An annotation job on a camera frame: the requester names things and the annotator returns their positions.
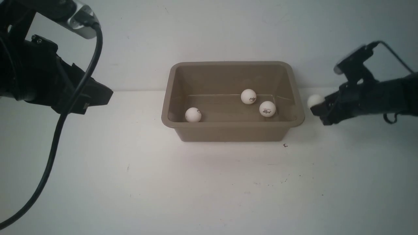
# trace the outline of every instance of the ping pong ball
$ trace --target ping pong ball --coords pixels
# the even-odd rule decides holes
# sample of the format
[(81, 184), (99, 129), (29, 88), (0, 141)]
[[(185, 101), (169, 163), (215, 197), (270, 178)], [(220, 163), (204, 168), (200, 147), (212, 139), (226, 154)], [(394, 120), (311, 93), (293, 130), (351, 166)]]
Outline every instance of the ping pong ball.
[(186, 117), (186, 121), (189, 123), (197, 123), (202, 118), (202, 114), (197, 108), (189, 108), (184, 115)]
[(308, 98), (308, 108), (312, 108), (315, 105), (319, 105), (325, 101), (325, 98), (322, 95), (311, 95)]
[(276, 106), (271, 101), (264, 101), (261, 103), (259, 110), (261, 115), (269, 118), (276, 113)]
[(241, 100), (244, 104), (250, 105), (257, 99), (256, 93), (251, 89), (246, 89), (241, 93)]

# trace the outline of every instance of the white table surface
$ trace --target white table surface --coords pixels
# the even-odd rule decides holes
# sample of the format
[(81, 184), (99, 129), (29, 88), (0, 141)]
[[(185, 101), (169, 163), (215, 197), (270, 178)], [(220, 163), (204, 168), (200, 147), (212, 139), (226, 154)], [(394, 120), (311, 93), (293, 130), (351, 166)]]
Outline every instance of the white table surface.
[[(71, 115), (40, 198), (0, 233), (418, 233), (417, 119), (325, 127), (306, 109), (282, 142), (184, 143), (161, 122), (163, 97), (116, 92)], [(57, 120), (48, 107), (0, 99), (1, 221), (35, 190)]]

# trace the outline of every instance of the white backdrop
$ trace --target white backdrop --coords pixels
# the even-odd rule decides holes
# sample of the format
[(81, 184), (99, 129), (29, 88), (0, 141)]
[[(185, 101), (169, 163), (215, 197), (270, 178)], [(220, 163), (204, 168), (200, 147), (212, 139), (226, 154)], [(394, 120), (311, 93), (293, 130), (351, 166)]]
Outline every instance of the white backdrop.
[[(301, 87), (337, 86), (334, 64), (363, 43), (388, 42), (418, 69), (416, 0), (84, 0), (97, 14), (104, 51), (94, 78), (115, 90), (163, 90), (184, 61), (289, 63)], [(28, 38), (56, 42), (67, 63), (86, 69), (87, 41), (37, 15)], [(367, 63), (376, 78), (406, 75), (377, 48)]]

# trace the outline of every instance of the plastic bin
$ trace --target plastic bin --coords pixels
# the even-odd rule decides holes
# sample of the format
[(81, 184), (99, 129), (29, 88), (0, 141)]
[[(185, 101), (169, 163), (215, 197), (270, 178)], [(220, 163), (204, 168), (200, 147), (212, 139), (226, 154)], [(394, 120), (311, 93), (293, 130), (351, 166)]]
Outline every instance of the plastic bin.
[[(246, 105), (241, 93), (252, 89), (257, 100)], [(275, 103), (272, 117), (259, 113), (262, 102)], [(188, 123), (186, 110), (202, 113)], [(171, 68), (161, 116), (182, 141), (280, 141), (305, 119), (292, 68), (279, 61), (184, 62)]]

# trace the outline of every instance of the black wire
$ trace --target black wire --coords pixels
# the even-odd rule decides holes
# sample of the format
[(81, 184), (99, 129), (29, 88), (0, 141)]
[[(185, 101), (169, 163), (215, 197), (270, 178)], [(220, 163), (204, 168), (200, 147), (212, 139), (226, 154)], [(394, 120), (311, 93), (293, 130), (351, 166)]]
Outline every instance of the black wire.
[(396, 54), (396, 52), (394, 52), (392, 50), (392, 48), (390, 48), (390, 46), (384, 42), (384, 41), (376, 41), (382, 45), (384, 45), (386, 47), (386, 49), (388, 49), (392, 55), (405, 67), (405, 69), (407, 69), (410, 73), (414, 73), (414, 71), (398, 56), (398, 54)]
[(81, 79), (80, 83), (75, 89), (73, 95), (70, 97), (69, 101), (64, 106), (64, 109), (62, 110), (61, 115), (59, 116), (59, 119), (55, 128), (54, 137), (52, 139), (51, 151), (49, 152), (48, 162), (46, 164), (46, 168), (42, 175), (41, 181), (39, 182), (38, 187), (36, 188), (32, 197), (28, 200), (28, 202), (12, 217), (0, 223), (0, 230), (16, 222), (16, 220), (22, 217), (33, 206), (33, 204), (36, 202), (39, 195), (41, 194), (43, 188), (45, 187), (46, 182), (48, 181), (49, 174), (51, 173), (51, 170), (52, 170), (52, 165), (54, 164), (56, 151), (58, 149), (58, 142), (59, 142), (62, 128), (64, 126), (64, 122), (68, 114), (71, 112), (71, 109), (73, 108), (74, 103), (76, 102), (78, 96), (83, 91), (84, 86), (89, 81), (94, 69), (96, 68), (96, 65), (99, 61), (100, 54), (102, 52), (103, 34), (102, 34), (102, 30), (100, 29), (100, 25), (98, 23), (95, 23), (91, 27), (97, 33), (96, 49), (94, 51), (93, 58), (90, 62), (90, 65), (86, 70), (86, 73), (84, 74), (83, 78)]

